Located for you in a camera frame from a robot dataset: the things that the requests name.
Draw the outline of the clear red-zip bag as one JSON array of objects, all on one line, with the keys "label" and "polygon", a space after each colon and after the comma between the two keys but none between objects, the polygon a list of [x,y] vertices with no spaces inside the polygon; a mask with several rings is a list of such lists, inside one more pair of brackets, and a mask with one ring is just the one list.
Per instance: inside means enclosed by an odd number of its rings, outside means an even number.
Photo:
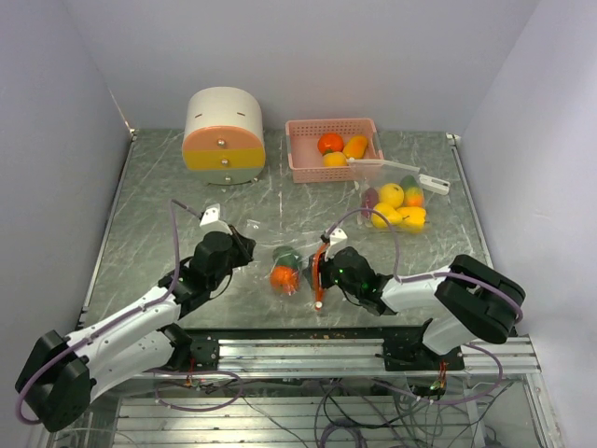
[{"label": "clear red-zip bag", "polygon": [[[316,231],[285,231],[272,227],[265,221],[247,219],[243,224],[245,235],[257,243],[254,251],[254,260],[247,268],[243,268],[243,278],[262,297],[268,300],[282,300],[290,303],[304,302],[308,308],[320,312],[323,300],[318,300],[316,293],[310,288],[303,276],[311,256],[321,245],[319,233]],[[275,292],[270,284],[270,273],[275,267],[272,260],[272,251],[280,245],[289,245],[296,249],[302,256],[302,266],[298,270],[299,289],[293,295]]]}]

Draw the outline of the fake red orange tomato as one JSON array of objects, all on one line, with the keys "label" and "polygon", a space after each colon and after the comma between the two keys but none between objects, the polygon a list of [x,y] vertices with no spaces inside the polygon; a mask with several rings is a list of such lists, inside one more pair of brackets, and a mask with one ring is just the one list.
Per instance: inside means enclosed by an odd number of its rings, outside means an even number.
[{"label": "fake red orange tomato", "polygon": [[288,266],[275,266],[270,273],[270,284],[277,293],[293,295],[299,290],[299,272]]}]

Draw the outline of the fake dark green avocado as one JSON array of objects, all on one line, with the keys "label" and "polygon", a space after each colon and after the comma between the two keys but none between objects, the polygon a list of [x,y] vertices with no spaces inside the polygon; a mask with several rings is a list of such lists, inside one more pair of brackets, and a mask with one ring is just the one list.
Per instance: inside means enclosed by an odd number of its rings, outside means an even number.
[{"label": "fake dark green avocado", "polygon": [[298,271],[302,266],[302,256],[289,245],[277,246],[272,251],[272,260],[275,267],[284,266],[294,271]]}]

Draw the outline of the fake yellow peach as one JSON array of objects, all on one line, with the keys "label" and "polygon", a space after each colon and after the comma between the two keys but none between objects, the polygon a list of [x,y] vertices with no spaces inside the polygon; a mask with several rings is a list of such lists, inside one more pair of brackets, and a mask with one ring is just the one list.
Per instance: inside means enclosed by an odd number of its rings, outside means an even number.
[{"label": "fake yellow peach", "polygon": [[323,155],[323,166],[330,167],[341,167],[347,166],[348,161],[342,152],[327,152]]}]

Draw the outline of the clear white-slider zip bag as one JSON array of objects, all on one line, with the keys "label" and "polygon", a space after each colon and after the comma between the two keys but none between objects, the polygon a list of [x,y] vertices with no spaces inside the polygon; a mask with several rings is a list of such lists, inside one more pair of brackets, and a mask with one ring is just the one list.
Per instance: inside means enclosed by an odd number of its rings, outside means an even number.
[{"label": "clear white-slider zip bag", "polygon": [[[360,197],[360,207],[362,194],[368,188],[374,188],[378,191],[379,203],[391,204],[395,210],[400,207],[406,207],[403,206],[404,192],[400,187],[402,178],[406,175],[413,175],[419,182],[419,168],[395,161],[350,159],[349,166],[354,173],[354,180],[357,185],[356,189]],[[389,231],[389,228],[377,229],[373,227],[370,219],[363,217],[361,212],[358,212],[356,215],[356,222],[359,225],[373,230]],[[397,231],[404,231],[398,226],[392,227]]]}]

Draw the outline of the fake yellow orange mango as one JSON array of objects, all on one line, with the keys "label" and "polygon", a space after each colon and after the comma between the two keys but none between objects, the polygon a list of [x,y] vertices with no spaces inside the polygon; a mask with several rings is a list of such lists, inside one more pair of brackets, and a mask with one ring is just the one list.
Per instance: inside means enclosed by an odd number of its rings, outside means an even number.
[{"label": "fake yellow orange mango", "polygon": [[347,159],[363,159],[368,149],[368,138],[364,135],[355,135],[344,146],[342,153]]}]

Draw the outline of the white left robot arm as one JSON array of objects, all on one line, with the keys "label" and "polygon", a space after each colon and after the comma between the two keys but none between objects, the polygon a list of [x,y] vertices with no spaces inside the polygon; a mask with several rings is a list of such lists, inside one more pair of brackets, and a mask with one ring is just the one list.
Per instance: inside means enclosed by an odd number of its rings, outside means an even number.
[{"label": "white left robot arm", "polygon": [[253,260],[256,243],[232,226],[209,231],[192,256],[176,262],[142,298],[87,328],[41,336],[15,384],[15,414],[56,432],[101,395],[157,368],[179,371],[192,341],[178,321],[212,300],[235,269]]}]

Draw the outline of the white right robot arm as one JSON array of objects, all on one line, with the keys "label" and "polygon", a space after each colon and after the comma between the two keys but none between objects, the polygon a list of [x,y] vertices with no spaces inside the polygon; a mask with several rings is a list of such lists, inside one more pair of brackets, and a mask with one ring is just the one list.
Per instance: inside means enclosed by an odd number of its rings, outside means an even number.
[{"label": "white right robot arm", "polygon": [[373,315],[399,315],[439,305],[445,315],[428,317],[410,352],[420,368],[434,368],[453,348],[481,339],[505,343],[522,320],[526,292],[516,282],[468,255],[439,271],[395,278],[376,273],[365,257],[347,246],[333,256],[311,256],[303,275],[320,295],[338,288]]}]

